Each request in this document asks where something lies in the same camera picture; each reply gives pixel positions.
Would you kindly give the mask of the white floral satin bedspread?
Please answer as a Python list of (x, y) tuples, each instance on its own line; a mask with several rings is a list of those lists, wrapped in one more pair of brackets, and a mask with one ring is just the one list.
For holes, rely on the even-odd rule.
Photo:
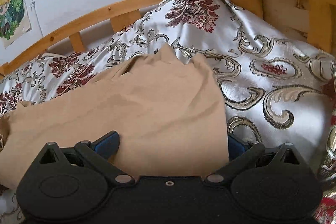
[(164, 45), (184, 64), (206, 58), (227, 136), (262, 143), (264, 155), (225, 185), (208, 175), (112, 184), (50, 141), (16, 189), (1, 184), (1, 223), (335, 223), (335, 58), (230, 1), (162, 0), (96, 48), (27, 61), (1, 81), (1, 151), (11, 111)]

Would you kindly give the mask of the girl drawing wall poster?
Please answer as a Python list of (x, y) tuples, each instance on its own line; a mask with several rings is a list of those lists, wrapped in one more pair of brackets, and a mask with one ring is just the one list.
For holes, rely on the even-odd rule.
[(1, 0), (1, 44), (7, 48), (31, 29), (25, 0)]

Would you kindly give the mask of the beige hooded sweatshirt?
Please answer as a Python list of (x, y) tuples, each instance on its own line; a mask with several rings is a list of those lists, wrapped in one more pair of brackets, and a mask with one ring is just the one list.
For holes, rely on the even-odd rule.
[(87, 84), (6, 118), (1, 184), (16, 189), (42, 147), (72, 147), (110, 131), (109, 162), (133, 177), (207, 176), (229, 162), (224, 98), (206, 58), (187, 64), (164, 45), (107, 69)]

